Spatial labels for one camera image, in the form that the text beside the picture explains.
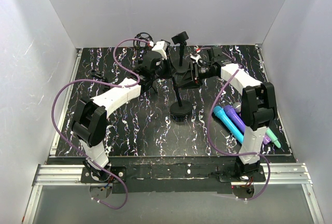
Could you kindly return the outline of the purple foam head microphone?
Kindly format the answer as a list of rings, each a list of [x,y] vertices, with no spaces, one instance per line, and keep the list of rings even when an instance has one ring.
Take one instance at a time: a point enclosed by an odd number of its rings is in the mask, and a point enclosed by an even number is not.
[[[245,132],[245,124],[243,120],[240,118],[236,110],[231,105],[226,105],[224,107],[224,112],[228,116],[229,119],[237,126],[237,128],[244,133]]]

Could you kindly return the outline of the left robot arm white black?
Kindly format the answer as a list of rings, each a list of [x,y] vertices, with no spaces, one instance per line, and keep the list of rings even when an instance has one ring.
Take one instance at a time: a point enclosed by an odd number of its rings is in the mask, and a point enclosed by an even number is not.
[[[92,176],[98,182],[110,178],[109,159],[103,146],[107,120],[118,108],[153,87],[157,79],[172,77],[171,62],[167,51],[149,51],[134,69],[139,76],[125,78],[118,87],[103,94],[78,101],[71,123],[71,130],[79,138],[87,155],[86,167],[93,169]]]

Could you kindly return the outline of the bright blue microphone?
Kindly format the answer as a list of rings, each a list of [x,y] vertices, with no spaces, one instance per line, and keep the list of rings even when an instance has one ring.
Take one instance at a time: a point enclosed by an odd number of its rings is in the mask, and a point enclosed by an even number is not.
[[[214,115],[227,127],[230,133],[237,139],[240,144],[243,144],[244,133],[242,133],[237,126],[228,118],[221,106],[215,106],[213,109]]]

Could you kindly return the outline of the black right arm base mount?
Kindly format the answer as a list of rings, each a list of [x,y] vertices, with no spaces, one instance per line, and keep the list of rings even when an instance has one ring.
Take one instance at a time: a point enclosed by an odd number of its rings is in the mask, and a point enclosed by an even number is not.
[[[233,167],[218,166],[215,173],[216,178],[222,183],[263,183],[267,179],[262,166],[256,172],[250,172],[241,176],[235,173]]]

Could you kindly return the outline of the mint green microphone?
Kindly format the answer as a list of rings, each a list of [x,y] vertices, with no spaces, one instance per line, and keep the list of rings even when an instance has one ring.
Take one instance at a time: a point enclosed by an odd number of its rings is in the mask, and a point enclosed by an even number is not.
[[[270,128],[267,128],[266,135],[270,139],[270,142],[272,142],[277,148],[281,148],[279,139],[277,138],[277,136],[273,133],[273,131]]]

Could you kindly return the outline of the purple glitter silver mesh microphone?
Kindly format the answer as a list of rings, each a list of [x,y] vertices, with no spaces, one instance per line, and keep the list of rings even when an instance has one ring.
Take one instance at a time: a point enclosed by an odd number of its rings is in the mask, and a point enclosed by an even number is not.
[[[244,124],[243,120],[240,117],[241,103],[239,103],[239,102],[234,103],[233,108],[234,108],[234,111],[236,112],[235,123],[236,123],[237,127],[239,128],[239,130],[242,133],[244,133],[245,124]],[[264,135],[264,137],[263,137],[263,143],[264,144],[268,144],[269,142],[271,142],[271,137],[268,135],[269,131],[270,131],[270,129],[268,128],[265,135]]]

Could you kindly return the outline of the black round base stand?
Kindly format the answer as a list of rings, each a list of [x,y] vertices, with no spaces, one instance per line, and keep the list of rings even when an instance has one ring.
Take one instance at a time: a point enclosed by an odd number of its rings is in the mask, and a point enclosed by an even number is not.
[[[192,104],[189,101],[182,100],[175,77],[172,76],[172,86],[176,96],[176,102],[170,106],[170,114],[177,118],[183,118],[192,112]]]
[[[174,45],[179,45],[179,55],[172,59],[172,65],[177,74],[184,74],[188,68],[188,62],[184,60],[184,51],[187,46],[187,40],[189,36],[186,31],[176,34],[172,37],[172,42]]]

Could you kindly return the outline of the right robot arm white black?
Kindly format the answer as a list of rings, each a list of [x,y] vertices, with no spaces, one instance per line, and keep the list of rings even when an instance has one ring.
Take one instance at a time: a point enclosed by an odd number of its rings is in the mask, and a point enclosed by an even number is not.
[[[207,52],[207,61],[198,52],[190,55],[187,73],[178,87],[199,88],[204,79],[218,77],[226,82],[221,91],[231,85],[241,95],[241,118],[245,130],[244,140],[237,154],[241,164],[235,167],[234,173],[238,180],[246,181],[254,174],[250,164],[256,164],[260,160],[263,137],[270,123],[278,116],[274,86],[250,76],[234,59],[224,54],[220,47],[208,48]]]

